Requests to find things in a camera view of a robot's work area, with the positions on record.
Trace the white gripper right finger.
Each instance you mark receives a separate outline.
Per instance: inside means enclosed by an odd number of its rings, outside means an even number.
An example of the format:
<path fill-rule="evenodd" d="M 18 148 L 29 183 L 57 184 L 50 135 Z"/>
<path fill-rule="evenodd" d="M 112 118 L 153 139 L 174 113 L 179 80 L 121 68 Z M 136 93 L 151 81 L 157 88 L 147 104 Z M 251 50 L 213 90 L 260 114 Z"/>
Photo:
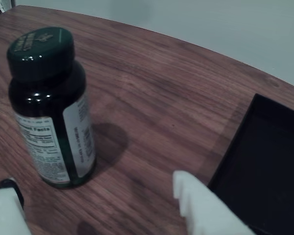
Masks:
<path fill-rule="evenodd" d="M 172 176 L 173 197 L 189 235 L 253 235 L 248 225 L 194 175 L 176 170 Z"/>

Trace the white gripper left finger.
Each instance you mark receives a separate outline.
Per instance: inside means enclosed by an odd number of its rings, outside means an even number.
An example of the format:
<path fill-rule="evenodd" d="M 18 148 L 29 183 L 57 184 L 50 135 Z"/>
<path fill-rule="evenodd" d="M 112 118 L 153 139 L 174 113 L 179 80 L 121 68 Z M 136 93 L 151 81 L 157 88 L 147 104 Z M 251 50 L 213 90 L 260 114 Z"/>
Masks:
<path fill-rule="evenodd" d="M 0 181 L 0 235 L 30 235 L 24 197 L 14 178 Z"/>

